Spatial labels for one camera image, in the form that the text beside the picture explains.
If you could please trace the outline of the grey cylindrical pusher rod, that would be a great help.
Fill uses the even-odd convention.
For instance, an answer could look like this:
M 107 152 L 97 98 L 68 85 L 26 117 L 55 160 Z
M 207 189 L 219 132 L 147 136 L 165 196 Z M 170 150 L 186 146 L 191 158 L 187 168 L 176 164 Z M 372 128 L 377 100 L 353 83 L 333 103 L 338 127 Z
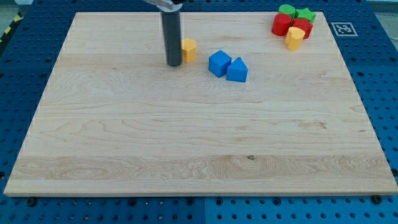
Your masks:
M 167 65 L 177 67 L 182 63 L 180 12 L 161 11 Z

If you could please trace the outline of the silver robot end mount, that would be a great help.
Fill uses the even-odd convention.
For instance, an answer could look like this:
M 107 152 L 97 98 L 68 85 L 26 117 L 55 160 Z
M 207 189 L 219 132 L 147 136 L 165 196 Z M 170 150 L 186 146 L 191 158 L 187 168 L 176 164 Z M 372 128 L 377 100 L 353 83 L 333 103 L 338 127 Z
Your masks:
M 179 11 L 184 4 L 184 0 L 143 0 L 143 1 L 158 7 L 161 11 L 164 12 Z

